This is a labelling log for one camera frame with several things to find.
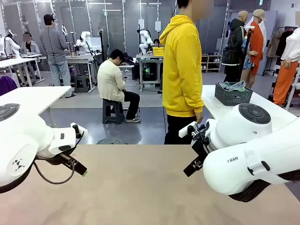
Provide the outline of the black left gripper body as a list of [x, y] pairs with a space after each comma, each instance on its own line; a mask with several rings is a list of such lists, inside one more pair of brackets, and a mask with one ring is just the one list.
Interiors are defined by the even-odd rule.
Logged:
[[50, 163], [51, 165], [63, 164], [64, 166], [66, 166], [68, 168], [75, 167], [75, 162], [74, 162], [73, 158], [69, 155], [65, 155], [62, 153], [58, 154], [52, 158], [45, 158], [45, 157], [37, 156], [37, 160], [46, 161], [46, 162]]

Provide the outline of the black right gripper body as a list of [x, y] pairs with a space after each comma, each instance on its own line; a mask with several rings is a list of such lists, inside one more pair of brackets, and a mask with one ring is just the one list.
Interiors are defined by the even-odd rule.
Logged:
[[200, 160], [204, 160], [209, 154], [209, 150], [207, 148], [209, 144], [210, 141], [207, 137], [199, 137], [197, 140], [192, 141], [192, 149], [196, 152]]

